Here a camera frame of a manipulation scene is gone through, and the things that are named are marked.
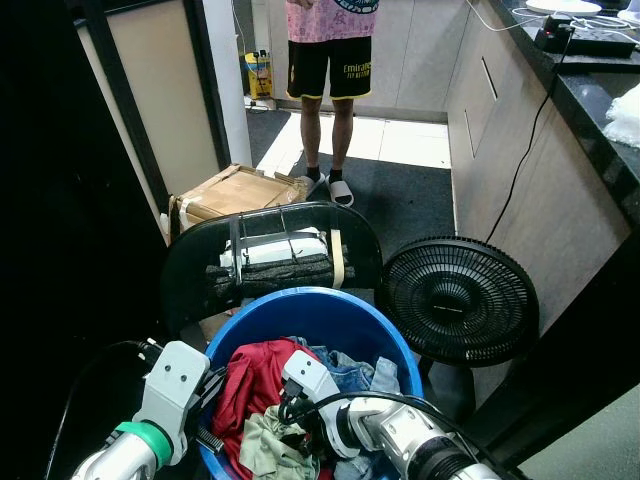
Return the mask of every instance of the green cloth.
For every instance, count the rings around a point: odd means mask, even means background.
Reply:
[[[297,424],[285,426],[278,421],[277,405],[267,408],[264,416],[254,413],[244,421],[240,465],[251,470],[254,479],[316,480],[319,460],[305,458],[280,441],[285,435],[304,433]]]

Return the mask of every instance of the pink t-shirt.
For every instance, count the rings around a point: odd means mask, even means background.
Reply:
[[[315,0],[311,9],[286,2],[289,40],[318,43],[370,37],[379,0]]]

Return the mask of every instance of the dark floor mat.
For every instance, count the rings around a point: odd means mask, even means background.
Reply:
[[[254,167],[258,166],[290,116],[291,113],[284,110],[256,110],[253,113],[247,110],[251,163]]]
[[[320,169],[331,168],[331,155],[320,154]],[[304,155],[291,176],[306,171]],[[348,158],[345,180],[355,196],[353,208],[371,224],[384,261],[412,240],[430,235],[453,235],[451,171],[376,160]],[[318,187],[309,200],[330,200]]]

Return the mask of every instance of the green ring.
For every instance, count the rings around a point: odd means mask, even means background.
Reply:
[[[151,448],[160,470],[171,460],[171,444],[167,437],[157,427],[145,422],[122,422],[116,427],[119,432],[132,433],[140,437]]]

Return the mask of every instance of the fan grille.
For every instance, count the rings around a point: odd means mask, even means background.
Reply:
[[[414,242],[385,265],[376,305],[412,348],[450,364],[503,362],[535,339],[538,303],[503,252],[459,237]]]

